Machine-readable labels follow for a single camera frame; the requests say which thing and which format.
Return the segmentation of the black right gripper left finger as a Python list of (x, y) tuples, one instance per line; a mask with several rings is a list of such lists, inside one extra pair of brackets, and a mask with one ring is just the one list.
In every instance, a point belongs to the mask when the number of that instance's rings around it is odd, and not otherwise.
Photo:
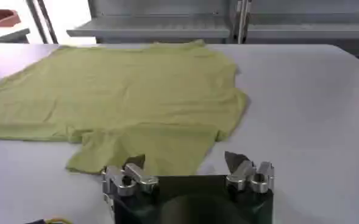
[(159, 187), (159, 179), (147, 175), (143, 170), (145, 155), (133, 156), (117, 167), (114, 165), (103, 168), (102, 191), (105, 195), (133, 196), (137, 190), (152, 194)]

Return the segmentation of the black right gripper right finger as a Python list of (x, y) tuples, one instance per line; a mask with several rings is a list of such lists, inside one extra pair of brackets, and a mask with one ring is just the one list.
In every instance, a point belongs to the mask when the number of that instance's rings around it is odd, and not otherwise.
[(230, 174), (226, 176), (226, 186), (241, 192), (249, 188), (252, 192), (266, 194), (274, 191), (274, 166), (263, 161), (257, 167), (246, 155), (224, 152)]

